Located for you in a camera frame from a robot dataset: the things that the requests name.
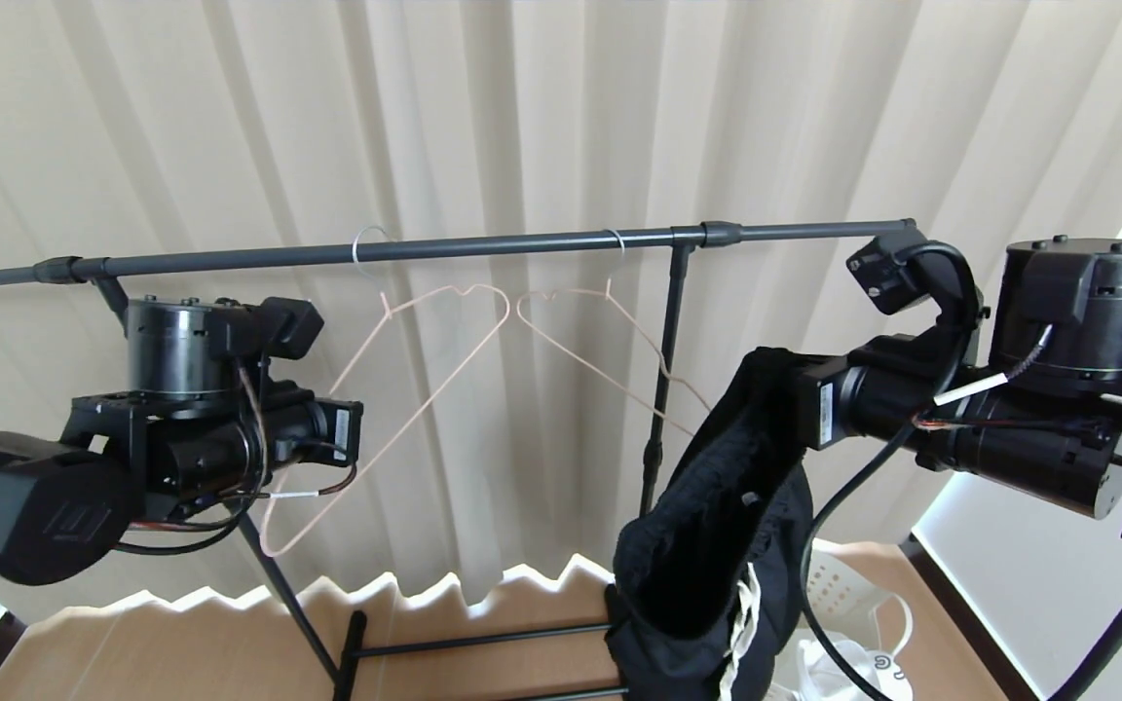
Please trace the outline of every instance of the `laundry basket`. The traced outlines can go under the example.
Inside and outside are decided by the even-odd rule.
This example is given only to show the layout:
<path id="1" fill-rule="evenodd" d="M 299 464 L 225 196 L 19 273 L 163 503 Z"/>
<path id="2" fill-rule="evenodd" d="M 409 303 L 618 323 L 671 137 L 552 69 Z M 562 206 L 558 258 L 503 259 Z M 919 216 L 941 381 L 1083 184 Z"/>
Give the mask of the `laundry basket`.
<path id="1" fill-rule="evenodd" d="M 863 648 L 864 661 L 875 668 L 879 686 L 886 695 L 895 701 L 912 701 L 912 686 L 908 683 L 903 670 L 894 662 L 899 653 L 903 652 L 908 639 L 912 637 L 912 609 L 908 602 L 899 594 L 891 593 L 873 584 L 863 575 L 859 575 L 829 550 L 834 550 L 833 544 L 816 542 L 816 551 L 811 556 L 811 566 L 808 572 L 808 601 L 816 612 L 816 620 L 830 634 L 830 638 L 836 642 L 846 639 L 846 646 L 850 646 L 855 653 Z M 888 601 L 898 602 L 903 608 L 904 629 L 903 636 L 890 647 L 882 642 L 881 627 L 877 625 L 876 611 Z M 801 644 L 815 645 L 816 638 L 808 629 L 806 620 L 799 621 L 801 627 L 789 639 L 787 646 L 775 660 L 775 675 L 770 692 L 764 701 L 799 701 L 808 698 L 801 689 L 808 686 L 803 675 L 809 674 L 801 665 Z M 827 673 L 813 674 L 842 674 L 833 666 Z M 867 698 L 861 695 L 858 690 L 852 684 L 847 695 L 836 698 Z"/>

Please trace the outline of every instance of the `clothes rack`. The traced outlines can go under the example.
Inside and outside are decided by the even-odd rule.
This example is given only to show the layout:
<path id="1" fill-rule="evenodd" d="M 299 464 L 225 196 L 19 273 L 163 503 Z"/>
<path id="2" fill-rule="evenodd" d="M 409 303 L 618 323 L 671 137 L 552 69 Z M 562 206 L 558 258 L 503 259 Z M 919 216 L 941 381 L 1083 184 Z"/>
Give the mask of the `clothes rack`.
<path id="1" fill-rule="evenodd" d="M 362 262 L 417 261 L 426 258 L 458 258 L 471 256 L 503 256 L 521 253 L 549 253 L 567 251 L 600 251 L 607 248 L 654 248 L 672 249 L 669 259 L 669 288 L 664 310 L 664 331 L 661 334 L 661 351 L 664 367 L 657 368 L 655 385 L 655 409 L 663 414 L 669 395 L 669 377 L 673 369 L 673 350 L 678 336 L 678 324 L 682 314 L 683 284 L 687 277 L 690 255 L 698 248 L 720 248 L 752 240 L 804 240 L 847 239 L 847 237 L 873 237 L 895 233 L 916 225 L 911 219 L 891 219 L 875 222 L 807 223 L 806 225 L 737 225 L 730 222 L 703 222 L 700 225 L 666 228 L 642 228 L 642 230 L 580 231 L 546 234 L 515 234 L 494 237 L 470 237 L 470 239 L 436 240 L 389 240 L 384 243 L 365 243 L 358 247 L 358 259 Z M 0 285 L 4 284 L 93 284 L 105 299 L 112 314 L 122 322 L 128 294 L 119 283 L 120 277 L 141 275 L 183 274 L 183 271 L 232 270 L 247 268 L 273 268 L 294 266 L 343 265 L 352 262 L 349 245 L 292 246 L 277 248 L 236 249 L 236 251 L 210 251 L 195 253 L 162 253 L 155 256 L 132 256 L 123 258 L 81 258 L 65 256 L 48 258 L 34 266 L 0 269 Z M 652 496 L 657 483 L 663 450 L 661 443 L 664 422 L 653 414 L 649 440 L 643 448 L 643 483 L 640 494 L 640 515 L 651 509 Z M 366 614 L 352 612 L 348 633 L 343 640 L 339 661 L 331 657 L 320 636 L 311 625 L 306 612 L 300 607 L 297 596 L 288 580 L 280 572 L 279 564 L 263 553 L 258 545 L 258 528 L 250 519 L 240 520 L 240 533 L 245 536 L 255 559 L 267 573 L 268 582 L 276 596 L 297 622 L 306 643 L 314 649 L 333 683 L 333 701 L 348 701 L 356 682 L 358 661 L 384 655 L 408 655 L 408 653 L 431 652 L 473 645 L 516 642 L 516 639 L 549 638 L 557 635 L 573 635 L 608 630 L 607 621 L 588 625 L 550 627 L 540 630 L 509 630 L 496 635 L 473 636 L 473 638 L 436 639 L 436 642 L 392 645 L 386 647 L 361 647 L 366 634 Z M 614 585 L 606 589 L 606 607 L 610 602 Z M 587 689 L 543 697 L 521 697 L 505 701 L 570 701 L 579 698 L 609 698 L 626 693 L 625 686 Z"/>

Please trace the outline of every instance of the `wire hanger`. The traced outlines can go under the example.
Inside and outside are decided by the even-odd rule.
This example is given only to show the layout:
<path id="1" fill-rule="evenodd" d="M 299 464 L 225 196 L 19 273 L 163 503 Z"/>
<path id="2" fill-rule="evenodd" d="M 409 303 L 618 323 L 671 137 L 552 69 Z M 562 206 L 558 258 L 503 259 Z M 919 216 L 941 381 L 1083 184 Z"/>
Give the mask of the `wire hanger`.
<path id="1" fill-rule="evenodd" d="M 687 387 L 687 389 L 690 390 L 690 394 L 695 395 L 696 399 L 699 399 L 700 404 L 703 404 L 705 409 L 708 409 L 708 412 L 712 412 L 711 404 L 709 404 L 703 398 L 703 396 L 701 396 L 699 391 L 691 386 L 689 381 L 669 372 L 669 368 L 666 363 L 664 363 L 664 353 L 661 350 L 661 347 L 650 336 L 649 333 L 643 331 L 643 328 L 641 328 L 640 323 L 637 323 L 635 316 L 629 314 L 629 312 L 626 311 L 626 307 L 620 306 L 620 303 L 617 302 L 617 298 L 614 298 L 614 294 L 611 294 L 611 287 L 614 287 L 614 274 L 616 274 L 616 271 L 618 271 L 620 267 L 623 267 L 624 264 L 626 262 L 626 240 L 623 240 L 623 234 L 620 234 L 620 232 L 616 230 L 616 228 L 609 228 L 609 230 L 605 231 L 609 231 L 611 234 L 617 237 L 617 243 L 620 245 L 620 248 L 623 249 L 623 256 L 620 256 L 620 258 L 618 259 L 617 266 L 615 266 L 614 269 L 609 271 L 609 276 L 605 279 L 605 292 L 597 292 L 596 289 L 580 289 L 580 288 L 553 289 L 553 292 L 535 292 L 535 289 L 533 289 L 532 292 L 522 294 L 522 296 L 517 298 L 515 305 L 513 305 L 513 310 L 516 312 L 517 319 L 521 319 L 522 323 L 525 323 L 527 328 L 531 329 L 531 331 L 534 331 L 536 334 L 539 334 L 539 336 L 543 338 L 544 341 L 548 341 L 552 345 L 557 345 L 558 348 L 560 348 L 562 353 L 564 353 L 565 356 L 570 356 L 574 360 L 579 360 L 579 362 L 582 363 L 587 369 L 589 369 L 589 371 L 596 372 L 598 373 L 598 376 L 605 378 L 606 381 L 609 382 L 609 385 L 617 387 L 617 389 L 623 390 L 623 394 L 629 396 L 629 398 L 636 400 L 636 403 L 642 404 L 643 407 L 650 409 L 650 412 L 655 414 L 655 416 L 664 418 L 664 421 L 669 422 L 669 424 L 677 427 L 678 431 L 681 431 L 687 435 L 693 436 L 695 432 L 689 430 L 689 427 L 682 426 L 677 421 L 673 421 L 673 418 L 668 417 L 666 414 L 655 408 L 647 399 L 643 399 L 642 396 L 633 394 L 633 391 L 628 387 L 624 386 L 623 382 L 619 382 L 616 379 L 610 378 L 609 375 L 603 371 L 600 368 L 597 368 L 596 366 L 587 362 L 586 359 L 583 359 L 578 353 L 574 353 L 573 350 L 569 350 L 569 348 L 565 348 L 555 338 L 552 338 L 548 333 L 544 333 L 543 329 L 540 329 L 534 323 L 531 323 L 531 320 L 526 319 L 526 315 L 522 313 L 522 302 L 524 302 L 525 298 L 530 297 L 542 297 L 544 302 L 551 302 L 553 298 L 557 297 L 558 294 L 586 294 L 587 296 L 591 297 L 605 298 L 606 302 L 613 305 L 615 310 L 617 310 L 633 325 L 633 328 L 635 328 L 635 331 L 637 331 L 638 334 L 643 338 L 643 341 L 649 342 L 649 344 L 652 347 L 652 351 L 655 351 L 655 357 L 657 357 L 661 373 L 663 373 L 663 376 L 666 377 L 669 380 L 675 381 L 678 382 L 678 385 L 681 385 L 682 387 Z"/>
<path id="2" fill-rule="evenodd" d="M 361 347 L 359 347 L 356 353 L 352 354 L 351 358 L 349 358 L 349 363 L 346 365 L 343 370 L 337 377 L 335 381 L 331 382 L 331 389 L 329 390 L 329 396 L 334 395 L 335 390 L 340 388 L 340 385 L 342 385 L 343 379 L 346 379 L 349 376 L 349 372 L 352 371 L 352 368 L 355 368 L 355 366 L 358 363 L 358 360 L 360 360 L 362 354 L 366 353 L 366 348 L 370 347 L 370 342 L 374 341 L 375 336 L 379 335 L 379 332 L 383 331 L 384 325 L 387 325 L 388 321 L 395 319 L 397 314 L 401 314 L 402 312 L 410 310 L 411 307 L 417 306 L 419 303 L 425 302 L 427 298 L 435 297 L 438 296 L 438 294 L 445 292 L 451 292 L 456 294 L 456 296 L 458 297 L 465 297 L 468 296 L 468 294 L 470 294 L 471 292 L 476 292 L 476 289 L 486 289 L 487 292 L 494 293 L 496 294 L 496 296 L 502 298 L 502 301 L 505 303 L 505 313 L 502 314 L 502 316 L 499 316 L 499 320 L 498 322 L 496 322 L 496 325 L 494 325 L 494 328 L 490 329 L 490 332 L 487 332 L 487 335 L 482 336 L 481 341 L 477 343 L 476 348 L 473 348 L 470 354 L 465 357 L 461 363 L 459 363 L 458 367 L 456 367 L 456 369 L 449 373 L 449 377 L 445 377 L 444 381 L 441 381 L 440 385 L 435 387 L 435 390 L 432 391 L 432 395 L 427 396 L 426 400 L 424 400 L 424 403 L 420 405 L 417 409 L 415 409 L 413 416 L 411 416 L 408 421 L 405 422 L 405 425 L 402 425 L 401 430 L 397 430 L 396 434 L 393 434 L 392 439 L 388 439 L 387 443 L 384 443 L 383 448 L 379 449 L 379 452 L 375 453 L 374 456 L 370 458 L 370 461 L 366 461 L 366 464 L 361 465 L 360 470 L 358 470 L 358 473 L 356 474 L 355 480 L 350 480 L 350 482 L 356 482 L 356 480 L 360 479 L 361 476 L 366 473 L 366 471 L 369 471 L 370 468 L 375 465 L 375 462 L 378 462 L 379 458 L 383 458 L 384 453 L 386 453 L 388 449 L 390 449 L 393 444 L 395 444 L 397 440 L 399 440 L 401 436 L 404 435 L 405 432 L 408 431 L 412 425 L 414 425 L 414 422 L 416 422 L 419 417 L 423 415 L 423 412 L 427 409 L 427 407 L 431 407 L 433 403 L 435 403 L 436 396 L 440 396 L 441 391 L 444 391 L 445 387 L 449 387 L 449 382 L 453 381 L 453 378 L 458 377 L 458 373 L 463 371 L 463 369 L 467 368 L 468 365 L 470 365 L 470 360 L 476 358 L 476 356 L 479 354 L 481 350 L 484 350 L 487 343 L 491 341 L 491 339 L 496 335 L 496 333 L 499 332 L 499 329 L 502 329 L 503 325 L 505 325 L 505 322 L 508 321 L 508 314 L 512 313 L 512 305 L 511 302 L 508 302 L 507 294 L 505 294 L 503 289 L 499 289 L 498 287 L 493 287 L 493 285 L 489 284 L 472 284 L 470 287 L 463 289 L 456 287 L 456 285 L 447 284 L 444 285 L 444 287 L 432 289 L 432 292 L 423 294 L 423 296 L 411 298 L 410 302 L 402 303 L 401 305 L 397 306 L 390 306 L 387 302 L 387 294 L 384 292 L 383 284 L 380 284 L 380 280 L 378 278 L 375 278 L 375 276 L 371 276 L 369 271 L 364 270 L 361 268 L 361 261 L 358 261 L 358 242 L 361 240 L 362 233 L 366 233 L 366 231 L 371 231 L 371 230 L 379 231 L 380 233 L 387 237 L 387 232 L 384 232 L 381 227 L 368 225 L 366 228 L 362 228 L 362 230 L 358 232 L 358 236 L 356 236 L 355 239 L 352 239 L 351 256 L 352 256 L 352 261 L 357 266 L 357 270 L 359 271 L 359 274 L 366 276 L 366 278 L 370 279 L 371 283 L 375 283 L 375 285 L 377 285 L 377 287 L 379 288 L 379 299 L 380 302 L 383 302 L 384 305 L 384 315 L 381 316 L 381 319 L 379 319 L 379 323 L 375 324 L 375 329 L 371 329 L 370 335 L 367 336 L 366 340 L 361 342 Z M 321 508 L 320 513 L 315 514 L 314 518 L 310 519 L 309 523 L 298 531 L 297 535 L 293 536 L 293 538 L 291 538 L 289 542 L 285 543 L 284 546 L 272 547 L 267 543 L 267 533 L 269 532 L 270 527 L 270 515 L 276 509 L 276 502 L 280 498 L 286 498 L 286 497 L 320 496 L 320 492 L 316 491 L 285 492 L 284 483 L 286 482 L 286 479 L 288 479 L 288 470 L 282 471 L 279 476 L 279 483 L 277 485 L 275 491 L 270 492 L 270 498 L 268 498 L 267 501 L 267 510 L 266 513 L 263 514 L 263 531 L 258 535 L 258 545 L 263 547 L 263 553 L 266 553 L 270 557 L 280 556 L 284 553 L 288 553 L 289 550 L 293 550 L 293 546 L 297 545 L 300 538 L 306 536 L 306 533 L 311 532 L 311 528 L 315 527 L 315 525 L 320 523 L 320 519 L 323 518 L 323 516 L 327 515 L 329 510 L 331 510 L 331 507 L 335 506 L 337 501 L 339 501 L 340 498 L 346 496 L 346 494 L 348 492 L 348 489 L 341 489 L 340 491 L 335 492 L 335 496 L 329 499 L 327 505 L 324 505 Z"/>

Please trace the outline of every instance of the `curtain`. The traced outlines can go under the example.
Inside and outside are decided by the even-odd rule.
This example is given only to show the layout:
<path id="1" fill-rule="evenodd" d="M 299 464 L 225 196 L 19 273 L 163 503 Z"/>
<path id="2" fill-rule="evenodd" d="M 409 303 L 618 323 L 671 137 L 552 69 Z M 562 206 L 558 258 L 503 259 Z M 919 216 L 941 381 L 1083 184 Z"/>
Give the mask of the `curtain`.
<path id="1" fill-rule="evenodd" d="M 1077 3 L 0 3 L 0 267 L 401 239 L 916 218 L 957 245 L 990 302 L 1002 249 L 1122 223 L 1122 1 Z M 368 233 L 370 240 L 374 233 Z M 859 240 L 699 251 L 674 369 L 716 400 L 745 353 L 845 353 L 919 332 L 842 266 Z M 611 290 L 660 333 L 668 251 L 241 270 L 125 279 L 134 296 L 311 298 L 327 328 L 277 377 L 324 391 L 380 315 L 444 284 Z M 378 452 L 498 317 L 490 294 L 402 314 L 339 391 Z M 651 347 L 597 298 L 531 316 L 637 395 Z M 57 436 L 72 396 L 122 389 L 119 329 L 88 285 L 0 288 L 0 430 Z M 705 411 L 674 387 L 669 415 Z M 511 320 L 422 422 L 280 560 L 295 584 L 406 594 L 447 572 L 468 600 L 527 563 L 608 563 L 637 511 L 651 414 Z M 669 427 L 661 485 L 687 443 Z M 877 448 L 808 458 L 821 505 Z M 335 478 L 293 468 L 289 485 Z M 894 543 L 945 476 L 899 455 L 833 519 Z M 277 509 L 280 543 L 321 502 Z M 151 543 L 160 542 L 160 536 Z M 171 559 L 111 554 L 0 600 L 35 621 L 147 587 L 259 584 L 228 538 Z"/>

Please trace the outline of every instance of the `floor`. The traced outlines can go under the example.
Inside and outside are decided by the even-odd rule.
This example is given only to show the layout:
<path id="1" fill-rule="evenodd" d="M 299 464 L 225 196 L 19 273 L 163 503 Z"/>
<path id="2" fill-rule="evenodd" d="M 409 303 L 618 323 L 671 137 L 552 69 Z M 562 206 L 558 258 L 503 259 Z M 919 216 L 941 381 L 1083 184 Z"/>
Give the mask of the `floor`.
<path id="1" fill-rule="evenodd" d="M 910 602 L 916 629 L 899 661 L 917 700 L 1005 698 L 898 547 L 846 545 L 838 554 Z M 606 577 L 579 559 L 559 582 L 516 568 L 472 609 L 454 579 L 413 599 L 389 577 L 353 594 L 321 580 L 303 602 L 329 649 L 339 649 L 353 609 L 369 616 L 366 645 L 396 645 L 601 621 Z M 894 607 L 879 620 L 886 639 L 903 629 Z M 352 700 L 489 701 L 616 683 L 604 638 L 591 633 L 369 658 Z M 261 589 L 239 600 L 201 590 L 175 603 L 139 594 L 104 609 L 65 609 L 31 626 L 0 670 L 0 701 L 109 698 L 327 700 L 331 689 L 284 608 Z"/>

